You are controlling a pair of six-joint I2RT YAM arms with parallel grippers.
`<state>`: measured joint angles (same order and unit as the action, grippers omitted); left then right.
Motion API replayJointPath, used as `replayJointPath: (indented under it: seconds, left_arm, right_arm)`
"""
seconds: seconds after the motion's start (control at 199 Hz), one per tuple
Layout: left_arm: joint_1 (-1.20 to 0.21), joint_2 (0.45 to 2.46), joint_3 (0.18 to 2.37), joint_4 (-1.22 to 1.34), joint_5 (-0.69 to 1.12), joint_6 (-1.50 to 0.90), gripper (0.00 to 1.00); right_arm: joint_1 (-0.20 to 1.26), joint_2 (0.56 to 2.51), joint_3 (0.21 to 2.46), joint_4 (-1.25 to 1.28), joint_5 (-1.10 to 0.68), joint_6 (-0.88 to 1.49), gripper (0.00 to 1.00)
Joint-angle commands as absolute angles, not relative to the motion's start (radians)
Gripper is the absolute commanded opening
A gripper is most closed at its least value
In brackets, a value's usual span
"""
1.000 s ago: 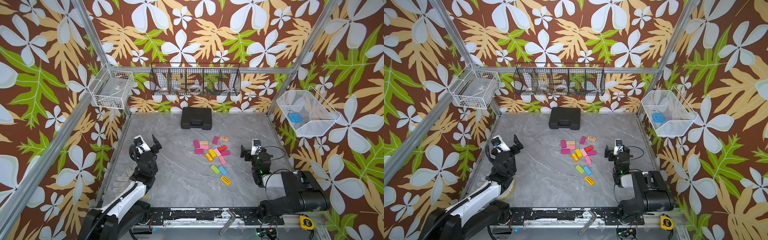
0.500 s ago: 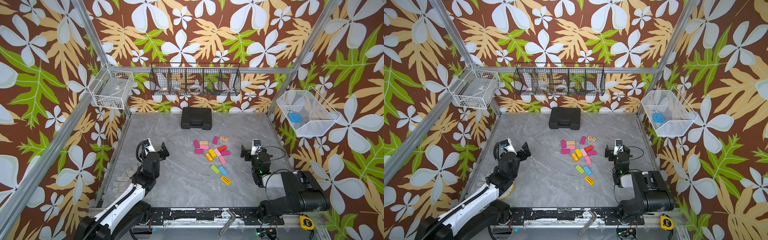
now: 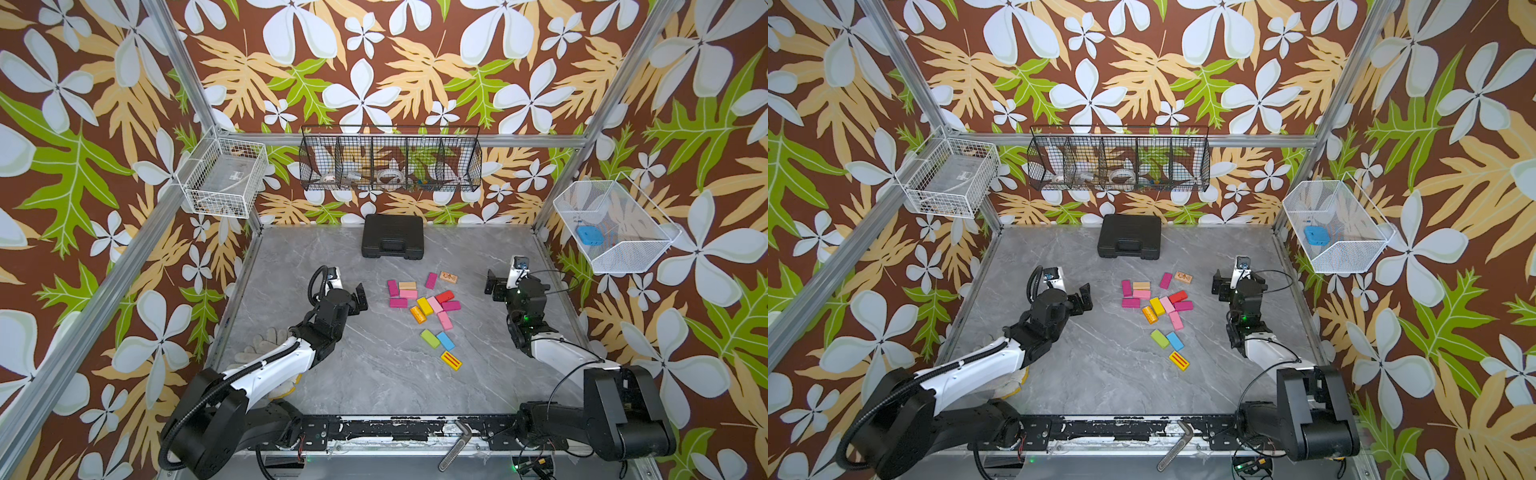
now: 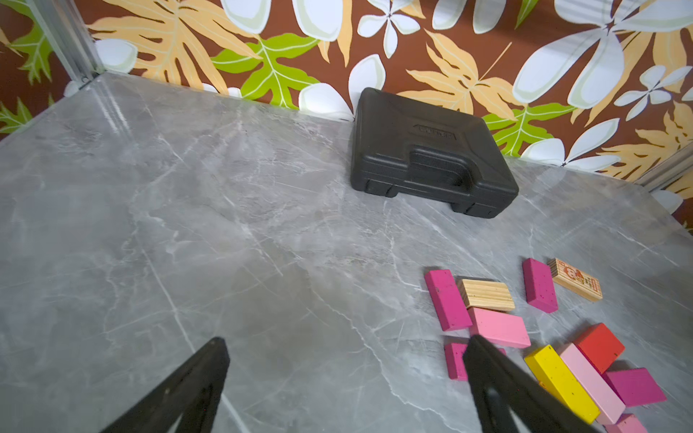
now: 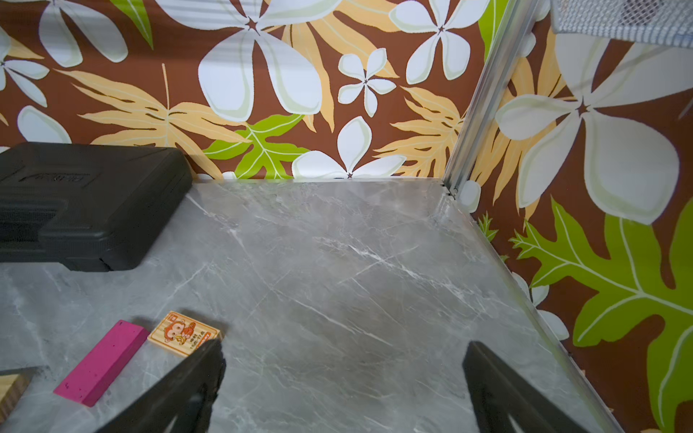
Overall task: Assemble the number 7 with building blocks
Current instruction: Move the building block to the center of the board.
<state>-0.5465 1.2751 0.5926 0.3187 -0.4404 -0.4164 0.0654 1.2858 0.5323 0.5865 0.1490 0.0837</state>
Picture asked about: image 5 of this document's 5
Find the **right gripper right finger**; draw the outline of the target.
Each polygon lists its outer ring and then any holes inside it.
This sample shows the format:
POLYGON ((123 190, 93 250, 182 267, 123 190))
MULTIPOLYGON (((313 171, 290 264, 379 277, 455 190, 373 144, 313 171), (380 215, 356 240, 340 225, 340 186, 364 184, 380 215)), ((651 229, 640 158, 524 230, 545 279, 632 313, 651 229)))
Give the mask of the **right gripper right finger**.
POLYGON ((462 368, 481 432, 585 430, 484 343, 469 343, 462 368))

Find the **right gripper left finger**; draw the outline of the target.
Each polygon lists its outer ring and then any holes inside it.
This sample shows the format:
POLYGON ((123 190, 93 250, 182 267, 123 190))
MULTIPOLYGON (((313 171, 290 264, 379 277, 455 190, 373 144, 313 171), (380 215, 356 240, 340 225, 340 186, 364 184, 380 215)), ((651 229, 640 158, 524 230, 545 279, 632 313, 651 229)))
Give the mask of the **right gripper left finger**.
POLYGON ((101 432, 206 432, 227 363, 211 339, 119 413, 101 432))

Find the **natural wood block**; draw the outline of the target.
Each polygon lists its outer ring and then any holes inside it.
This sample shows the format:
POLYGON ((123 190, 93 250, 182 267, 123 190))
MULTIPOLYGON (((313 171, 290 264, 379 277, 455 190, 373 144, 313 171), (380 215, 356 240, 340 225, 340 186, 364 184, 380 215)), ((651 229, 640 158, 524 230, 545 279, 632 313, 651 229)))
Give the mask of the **natural wood block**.
POLYGON ((20 401, 36 373, 35 367, 12 369, 1 372, 1 415, 3 424, 20 401))

